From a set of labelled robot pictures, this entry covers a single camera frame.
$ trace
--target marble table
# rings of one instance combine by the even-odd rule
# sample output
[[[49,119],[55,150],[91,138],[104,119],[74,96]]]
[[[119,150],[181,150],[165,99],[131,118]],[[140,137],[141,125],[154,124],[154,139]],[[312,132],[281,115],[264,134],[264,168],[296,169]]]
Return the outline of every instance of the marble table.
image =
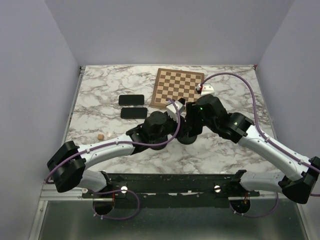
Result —
[[[77,145],[96,143],[98,134],[112,139],[143,123],[142,119],[120,118],[122,107],[118,105],[118,97],[121,94],[143,94],[148,114],[159,111],[149,106],[158,68],[201,72],[205,76],[219,72],[241,75],[255,92],[260,127],[273,136],[253,66],[108,65],[86,67],[67,141],[73,140]],[[251,95],[241,80],[224,75],[211,79],[209,83],[227,111],[253,119]],[[162,150],[148,149],[139,154],[113,158],[91,169],[108,173],[233,174],[240,169],[269,172],[275,167],[251,150],[204,128],[191,145],[182,145],[175,139]]]

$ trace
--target small wooden block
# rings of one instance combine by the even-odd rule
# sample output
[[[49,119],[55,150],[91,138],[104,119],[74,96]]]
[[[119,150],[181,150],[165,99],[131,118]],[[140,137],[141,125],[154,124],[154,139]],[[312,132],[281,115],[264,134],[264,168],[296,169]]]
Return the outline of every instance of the small wooden block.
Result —
[[[105,135],[103,134],[98,134],[98,140],[103,141],[105,139]]]

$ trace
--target purple cable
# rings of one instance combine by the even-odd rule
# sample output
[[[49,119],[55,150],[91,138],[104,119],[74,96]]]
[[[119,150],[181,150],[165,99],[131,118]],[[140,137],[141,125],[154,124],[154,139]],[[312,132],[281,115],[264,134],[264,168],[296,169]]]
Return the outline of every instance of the purple cable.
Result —
[[[299,164],[302,164],[314,171],[316,171],[318,174],[320,174],[320,170],[310,164],[305,163],[304,161],[301,161],[299,158],[297,158],[296,156],[292,155],[290,152],[286,151],[285,149],[283,149],[282,147],[278,146],[276,143],[274,143],[273,141],[271,141],[270,139],[267,138],[267,136],[264,134],[264,132],[260,129],[259,123],[258,123],[258,114],[257,114],[257,104],[256,104],[256,98],[255,98],[255,94],[254,91],[252,89],[252,87],[250,86],[250,84],[248,83],[247,80],[245,80],[242,76],[235,74],[233,72],[220,72],[220,73],[216,73],[213,74],[211,76],[208,76],[202,83],[201,86],[208,81],[209,79],[212,79],[216,76],[220,76],[220,75],[231,75],[234,77],[237,77],[238,79],[242,80],[245,85],[247,85],[247,87],[250,90],[251,96],[252,96],[252,102],[253,102],[253,115],[254,115],[254,123],[255,123],[255,128],[258,130],[259,134],[266,140],[267,143],[269,143],[271,146],[275,147],[276,149],[278,149],[280,152],[282,152],[283,154],[287,155],[288,157],[292,158],[293,160],[297,161]],[[311,193],[310,196],[313,197],[320,197],[320,194],[315,194],[315,193]]]
[[[93,191],[93,193],[94,193],[94,194],[97,194],[97,195],[105,195],[105,194],[119,193],[119,192],[123,192],[123,191],[124,191],[124,190],[113,190],[113,191],[105,191],[105,192],[94,192],[94,191]],[[121,220],[129,220],[129,219],[133,218],[134,216],[136,216],[136,215],[139,213],[139,211],[140,211],[140,200],[139,200],[139,197],[138,197],[138,195],[137,195],[135,192],[133,192],[133,191],[131,191],[131,190],[125,190],[125,191],[128,192],[128,193],[131,193],[131,194],[134,195],[135,198],[136,198],[137,205],[136,205],[136,210],[135,210],[134,213],[132,213],[132,214],[129,215],[129,216],[125,216],[125,217],[112,217],[112,216],[107,216],[107,215],[99,215],[99,214],[97,214],[97,212],[96,212],[96,206],[93,205],[94,216],[102,217],[102,218],[104,218],[104,219],[119,220],[119,221],[121,221]]]
[[[164,141],[161,143],[156,143],[156,144],[141,143],[141,142],[135,142],[135,141],[118,141],[118,142],[113,141],[113,142],[108,142],[108,143],[105,143],[105,144],[102,144],[99,146],[89,148],[89,150],[94,151],[94,150],[97,150],[100,148],[104,148],[104,147],[111,146],[111,145],[117,145],[117,144],[134,144],[134,145],[147,146],[147,147],[159,147],[159,146],[166,145],[166,144],[170,143],[173,139],[176,138],[176,136],[179,132],[180,125],[181,125],[181,119],[180,119],[180,113],[179,113],[178,107],[175,104],[175,101],[173,101],[171,98],[167,98],[166,100],[170,101],[173,104],[174,109],[176,111],[176,114],[178,116],[178,124],[177,124],[176,130],[175,130],[174,134],[172,135],[172,137],[170,139],[168,139],[167,141]],[[83,150],[78,153],[75,153],[72,156],[70,156],[70,157],[66,158],[65,160],[63,160],[62,162],[60,162],[54,169],[52,169],[49,172],[48,176],[46,176],[45,183],[46,184],[54,184],[53,181],[49,181],[49,178],[57,171],[57,169],[60,168],[62,165],[64,165],[66,162],[74,159],[75,157],[77,157],[79,155],[85,154],[85,153],[87,153],[87,150]]]
[[[278,205],[279,205],[279,194],[278,194],[277,192],[276,192],[275,194],[276,194],[276,197],[275,197],[275,205],[273,206],[273,208],[272,208],[270,211],[268,211],[268,212],[266,212],[266,213],[264,213],[264,214],[260,214],[260,215],[244,215],[244,214],[241,214],[241,213],[237,212],[237,211],[232,207],[232,205],[231,205],[230,202],[229,202],[229,206],[230,206],[232,212],[233,212],[234,214],[236,214],[236,215],[239,215],[239,216],[242,216],[242,217],[246,217],[246,218],[252,218],[252,219],[262,218],[262,217],[268,216],[269,214],[272,214],[272,213],[276,210],[276,208],[278,207]]]

